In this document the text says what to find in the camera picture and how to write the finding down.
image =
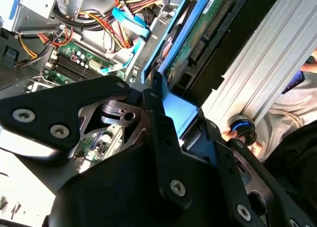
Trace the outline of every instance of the green pcb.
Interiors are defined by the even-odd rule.
[[[69,83],[73,83],[73,80],[70,80],[68,77],[65,77],[61,74],[59,74],[58,72],[54,71],[54,70],[50,70],[50,69],[45,69],[44,70],[44,74],[43,77],[53,83],[56,83],[58,85],[66,85]]]
[[[226,1],[227,0],[210,0],[206,5],[193,30],[188,35],[186,41],[173,60],[173,63],[167,70],[166,77],[168,82],[173,79],[177,69],[184,63],[193,50],[196,49],[196,47],[201,47],[199,44],[199,42],[203,43],[200,41],[201,37],[208,31],[209,27],[212,26],[213,21],[215,21],[219,15],[219,9],[221,9]]]
[[[57,49],[57,53],[66,56],[72,61],[76,61],[75,59],[78,59],[84,64],[89,64],[91,60],[94,60],[101,64],[101,69],[113,67],[115,64],[114,62],[110,62],[109,59],[100,59],[98,56],[93,55],[92,53],[80,48],[72,42],[66,46],[59,47]]]

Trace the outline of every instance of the blue ring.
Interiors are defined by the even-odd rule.
[[[238,127],[242,126],[242,125],[248,125],[248,126],[252,126],[250,123],[248,122],[243,122],[243,123],[239,123],[237,124],[235,127],[232,128],[232,131],[236,130]]]

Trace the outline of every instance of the person's hand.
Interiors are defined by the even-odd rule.
[[[315,63],[313,63],[313,64],[305,63],[305,64],[301,67],[301,71],[302,71],[302,72],[317,73],[317,48],[316,48],[316,49],[314,50],[314,52],[312,53],[312,57],[315,59]]]
[[[229,139],[237,138],[238,132],[236,130],[231,132],[230,127],[227,127],[224,132],[222,132],[221,136],[225,141],[229,141]],[[239,138],[242,142],[245,141],[244,137]],[[248,148],[251,150],[254,156],[259,158],[260,152],[263,148],[262,144],[260,144],[258,141],[256,141],[254,144],[248,146]]]

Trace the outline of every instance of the finger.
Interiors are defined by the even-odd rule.
[[[228,134],[230,133],[230,131],[231,131],[231,128],[228,126],[221,134]]]
[[[312,53],[312,56],[315,59],[315,62],[317,62],[317,48],[314,50],[314,52]]]
[[[227,134],[228,139],[233,139],[236,138],[238,135],[238,131],[237,130],[233,130],[232,132]]]
[[[317,63],[315,63],[315,64],[305,63],[305,64],[301,67],[301,71],[302,71],[302,72],[317,73]]]
[[[222,138],[225,141],[229,141],[229,139],[235,138],[235,137],[237,137],[237,135],[238,135],[238,132],[236,130],[234,130],[230,133],[222,133]]]
[[[262,150],[263,146],[262,144],[260,144],[258,141],[256,141],[253,145],[252,145],[252,153],[254,156],[256,156],[257,158],[259,158],[260,152]]]

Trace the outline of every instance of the silver screw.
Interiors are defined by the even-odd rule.
[[[211,121],[210,121],[210,122],[209,122],[209,124],[211,125],[211,127],[212,127],[212,128],[214,128],[214,129],[216,129],[216,128],[217,128],[217,126],[216,126],[216,124],[215,124],[215,123],[213,123],[213,122],[211,122]]]
[[[289,222],[291,223],[291,226],[292,226],[292,227],[299,227],[299,225],[296,223],[295,220],[289,219]]]
[[[181,197],[185,196],[185,194],[186,194],[186,188],[185,188],[184,184],[181,181],[176,180],[176,179],[174,179],[170,182],[170,189],[172,189],[172,191],[176,195],[181,196]]]
[[[117,84],[117,86],[119,86],[119,87],[121,87],[121,88],[124,88],[124,87],[125,87],[122,82],[117,82],[116,84]]]
[[[241,142],[237,141],[236,143],[240,148],[243,148],[243,144],[241,144]]]
[[[30,123],[35,120],[35,114],[28,109],[17,109],[12,113],[12,117],[22,123]]]
[[[58,139],[64,139],[64,138],[69,136],[69,129],[66,126],[61,125],[61,124],[53,125],[50,128],[50,132],[51,132],[52,136],[54,136]]]
[[[158,96],[157,96],[155,93],[153,93],[153,92],[150,92],[150,95],[151,95],[152,97],[155,97],[155,98],[158,97]]]
[[[251,214],[250,212],[248,211],[248,209],[244,206],[244,205],[241,205],[241,204],[238,204],[237,205],[237,211],[238,211],[238,214],[247,222],[250,222],[251,221]]]

